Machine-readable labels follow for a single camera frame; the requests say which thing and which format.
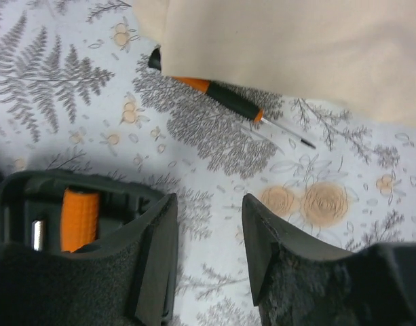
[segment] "screwdriver shaft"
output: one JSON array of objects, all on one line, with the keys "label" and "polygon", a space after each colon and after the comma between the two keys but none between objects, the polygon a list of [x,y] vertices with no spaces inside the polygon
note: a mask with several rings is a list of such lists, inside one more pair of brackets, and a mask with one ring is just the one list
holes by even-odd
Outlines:
[{"label": "screwdriver shaft", "polygon": [[277,122],[273,122],[271,120],[268,120],[266,117],[262,117],[261,122],[264,123],[264,124],[268,124],[270,126],[273,126],[273,127],[280,128],[280,129],[286,131],[288,134],[291,134],[293,137],[295,137],[296,139],[298,139],[304,145],[306,145],[308,147],[311,147],[313,149],[316,148],[316,146],[314,144],[310,143],[306,139],[301,138],[301,136],[299,134],[297,134],[296,132],[293,132],[291,129],[289,129],[289,128],[287,128],[287,127],[285,127],[285,126],[283,126],[283,125],[281,125],[281,124],[279,124]]}]

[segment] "orange and black screwdriver handle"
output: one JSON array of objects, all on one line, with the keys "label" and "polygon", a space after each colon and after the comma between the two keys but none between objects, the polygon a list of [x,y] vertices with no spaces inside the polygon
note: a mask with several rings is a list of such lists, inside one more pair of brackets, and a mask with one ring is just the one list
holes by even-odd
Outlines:
[{"label": "orange and black screwdriver handle", "polygon": [[[159,48],[154,49],[149,59],[148,66],[157,70],[161,70],[161,53]],[[263,117],[263,110],[257,107],[255,104],[247,101],[242,96],[235,92],[228,90],[226,87],[222,87],[213,81],[195,79],[195,78],[184,78],[174,77],[175,79],[199,90],[209,97],[213,98],[226,108],[236,112],[242,117],[245,117],[254,122],[260,122]]]}]

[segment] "black rubber grip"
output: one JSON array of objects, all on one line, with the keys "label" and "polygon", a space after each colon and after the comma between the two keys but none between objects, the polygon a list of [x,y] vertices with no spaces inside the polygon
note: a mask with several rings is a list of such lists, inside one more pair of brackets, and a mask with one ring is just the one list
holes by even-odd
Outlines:
[{"label": "black rubber grip", "polygon": [[256,119],[260,112],[260,109],[255,104],[214,82],[210,83],[206,94],[226,108],[249,120]]},{"label": "black rubber grip", "polygon": [[152,52],[149,58],[149,62],[147,63],[147,66],[149,68],[161,70],[161,52],[159,51],[159,48],[154,49],[154,51]]}]

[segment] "screwdriver tip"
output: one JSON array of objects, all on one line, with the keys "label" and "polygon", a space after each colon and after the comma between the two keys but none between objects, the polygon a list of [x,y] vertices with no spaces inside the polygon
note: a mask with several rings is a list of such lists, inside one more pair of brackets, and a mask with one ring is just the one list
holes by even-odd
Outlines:
[{"label": "screwdriver tip", "polygon": [[310,148],[312,148],[312,149],[316,149],[316,146],[315,146],[314,144],[310,143],[309,141],[306,141],[305,139],[301,139],[301,142],[302,142],[304,145],[309,146],[309,147],[310,147]]}]

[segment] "orange screwdriver handle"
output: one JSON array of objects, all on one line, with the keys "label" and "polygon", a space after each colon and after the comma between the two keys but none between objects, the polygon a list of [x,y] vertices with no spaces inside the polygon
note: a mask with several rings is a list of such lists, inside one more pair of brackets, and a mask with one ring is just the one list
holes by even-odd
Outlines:
[{"label": "orange screwdriver handle", "polygon": [[[159,49],[154,49],[152,52],[148,66],[157,70],[161,70],[161,52]],[[210,98],[213,98],[218,103],[222,104],[229,110],[239,114],[240,116],[249,119],[253,122],[260,122],[263,118],[263,110],[257,105],[213,81],[196,78],[174,77],[175,79],[199,90]]]},{"label": "orange screwdriver handle", "polygon": [[62,251],[76,251],[96,240],[99,193],[66,189],[60,222]]}]

